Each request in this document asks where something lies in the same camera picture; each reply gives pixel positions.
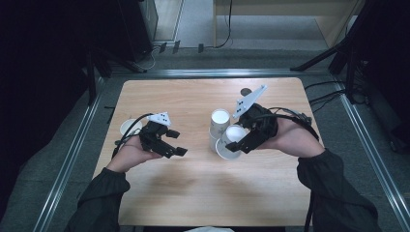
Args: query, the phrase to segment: robotic hand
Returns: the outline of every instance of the robotic hand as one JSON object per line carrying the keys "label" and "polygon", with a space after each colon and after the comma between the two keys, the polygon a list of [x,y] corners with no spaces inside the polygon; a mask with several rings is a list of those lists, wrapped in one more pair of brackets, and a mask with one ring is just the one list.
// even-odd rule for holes
{"label": "robotic hand", "polygon": [[124,136],[121,138],[120,142],[117,144],[117,147],[114,149],[113,157],[117,154],[119,147],[122,143],[125,143],[128,137],[134,136],[128,135],[131,128],[143,117],[147,116],[149,122],[145,125],[139,132],[139,139],[141,141],[142,149],[144,151],[153,151],[160,154],[163,157],[171,158],[172,156],[182,157],[187,149],[177,147],[174,148],[171,145],[161,140],[161,137],[165,134],[167,137],[178,138],[180,135],[179,132],[175,130],[169,130],[167,126],[170,126],[171,123],[166,112],[161,114],[145,114],[135,120]]}
{"label": "robotic hand", "polygon": [[[304,113],[281,107],[274,107],[277,111],[273,113],[270,109],[274,108],[267,109],[255,103],[266,88],[266,85],[262,85],[261,88],[254,92],[249,89],[241,91],[244,97],[237,102],[237,110],[233,117],[239,117],[236,124],[248,129],[249,133],[239,142],[232,142],[226,145],[226,148],[231,152],[241,150],[247,154],[269,138],[275,137],[278,132],[277,118],[292,120],[307,129],[316,139],[319,138],[311,127],[311,118]],[[279,110],[283,110],[292,116],[277,114]]]}

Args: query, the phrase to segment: forearm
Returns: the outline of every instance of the forearm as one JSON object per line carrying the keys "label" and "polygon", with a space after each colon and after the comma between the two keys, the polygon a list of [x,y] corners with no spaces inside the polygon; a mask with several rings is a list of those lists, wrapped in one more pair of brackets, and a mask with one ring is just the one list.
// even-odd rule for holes
{"label": "forearm", "polygon": [[66,231],[116,231],[121,199],[130,184],[124,173],[104,169],[78,201]]}
{"label": "forearm", "polygon": [[340,157],[299,159],[298,177],[314,194],[315,231],[380,231],[376,208],[347,182]]}

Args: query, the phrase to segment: gray floor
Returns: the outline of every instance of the gray floor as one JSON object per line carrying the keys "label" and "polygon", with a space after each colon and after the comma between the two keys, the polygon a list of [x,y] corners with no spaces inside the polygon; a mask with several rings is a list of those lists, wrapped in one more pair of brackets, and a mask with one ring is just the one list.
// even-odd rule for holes
{"label": "gray floor", "polygon": [[[223,44],[228,37],[228,16],[218,16],[217,23],[217,44]],[[214,44],[213,35],[213,1],[185,0],[176,41],[181,41],[182,47],[207,46]],[[224,48],[321,50],[328,47],[313,16],[233,15],[230,40]]]}
{"label": "gray floor", "polygon": [[155,0],[159,16],[155,41],[175,40],[183,0]]}
{"label": "gray floor", "polygon": [[[190,2],[193,1],[186,0],[185,4],[187,5],[185,7],[189,6]],[[181,21],[177,34],[177,38],[181,39],[181,44],[197,47],[198,43],[206,44],[211,42],[209,38],[204,39],[208,37],[208,33],[204,33],[202,37],[199,36],[199,32],[207,32],[208,30],[201,29],[201,27],[192,27],[190,29],[192,30],[190,32],[192,36],[186,36],[185,38],[191,40],[183,39],[183,23]],[[309,37],[319,38],[320,35],[316,33]],[[265,45],[262,45],[254,49],[249,47],[239,49],[233,46],[225,49],[207,48],[203,53],[197,53],[195,48],[180,49],[175,54],[171,48],[164,53],[158,53],[156,50],[153,54],[155,66],[145,74],[135,74],[122,67],[113,66],[113,76],[105,80],[104,88],[100,90],[101,99],[97,105],[95,116],[90,123],[88,132],[85,134],[76,160],[73,162],[73,171],[69,176],[67,185],[63,188],[61,198],[58,198],[58,204],[51,214],[50,221],[45,225],[44,231],[62,231],[74,212],[78,196],[92,178],[108,129],[109,124],[107,122],[112,111],[106,106],[115,106],[122,85],[126,80],[227,77],[218,76],[220,72],[215,69],[247,69],[248,73],[257,73],[258,70],[263,69],[265,72],[268,71],[271,77],[298,76],[302,79],[304,85],[333,79],[326,70],[332,57],[317,64],[307,72],[290,72],[289,67],[300,65],[326,49],[322,46],[313,45],[308,48],[304,45],[297,47],[291,44],[295,45],[296,43],[290,41],[289,47],[293,47],[292,49],[282,49],[281,46],[276,49],[267,49]],[[151,67],[154,65],[154,60],[147,59],[139,65]],[[334,90],[333,85],[320,86],[307,90],[307,96],[311,100]],[[31,231],[35,228],[47,195],[57,178],[81,120],[87,111],[87,101],[87,93],[85,93],[61,125],[53,140],[24,166],[11,196],[8,211],[0,223],[0,231]],[[392,174],[400,192],[408,201],[410,199],[410,186],[407,184],[408,176],[410,176],[409,156],[398,155],[390,150],[389,139],[380,128],[370,108],[366,105],[357,105],[356,107],[364,119],[380,156],[383,158],[390,174]],[[383,230],[402,231],[391,203],[375,175],[362,141],[357,135],[342,101],[335,100],[328,103],[323,109],[317,111],[314,116],[326,146],[343,158],[347,179],[362,195],[368,197],[376,205],[380,215],[379,224]],[[132,231],[133,228],[124,226],[122,230]],[[301,231],[301,228],[292,227],[287,228],[287,230]]]}

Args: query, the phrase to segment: human hand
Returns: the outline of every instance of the human hand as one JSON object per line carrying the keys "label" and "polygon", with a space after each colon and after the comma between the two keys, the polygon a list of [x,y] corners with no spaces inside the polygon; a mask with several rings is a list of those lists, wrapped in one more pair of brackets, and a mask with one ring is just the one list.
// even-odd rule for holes
{"label": "human hand", "polygon": [[277,135],[262,143],[257,149],[277,149],[300,158],[315,157],[325,151],[309,131],[283,118],[278,118]]}
{"label": "human hand", "polygon": [[159,158],[162,156],[157,153],[144,151],[139,136],[133,136],[121,147],[106,168],[115,172],[127,172],[147,160]]}

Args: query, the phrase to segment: white cup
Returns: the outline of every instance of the white cup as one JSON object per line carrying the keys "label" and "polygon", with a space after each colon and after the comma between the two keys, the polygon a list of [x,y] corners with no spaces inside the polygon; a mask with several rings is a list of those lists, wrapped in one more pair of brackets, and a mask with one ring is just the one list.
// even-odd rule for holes
{"label": "white cup", "polygon": [[[127,130],[129,129],[129,127],[131,126],[131,124],[132,124],[133,122],[135,122],[135,120],[136,120],[136,119],[129,119],[129,120],[125,121],[125,122],[123,123],[123,125],[121,125],[120,133],[124,135],[124,133],[127,132]],[[130,130],[129,134],[127,134],[127,135],[139,134],[139,132],[141,131],[141,129],[142,129],[142,123],[141,123],[141,121],[138,121],[138,122],[132,127],[132,129]]]}
{"label": "white cup", "polygon": [[230,114],[225,109],[216,109],[211,115],[209,131],[213,137],[220,138],[230,125]]}
{"label": "white cup", "polygon": [[226,160],[234,160],[238,158],[242,151],[239,150],[237,152],[229,151],[225,146],[231,142],[239,142],[242,138],[247,135],[247,132],[244,128],[239,125],[231,125],[229,126],[226,131],[223,133],[222,137],[218,139],[216,150],[220,157]]}

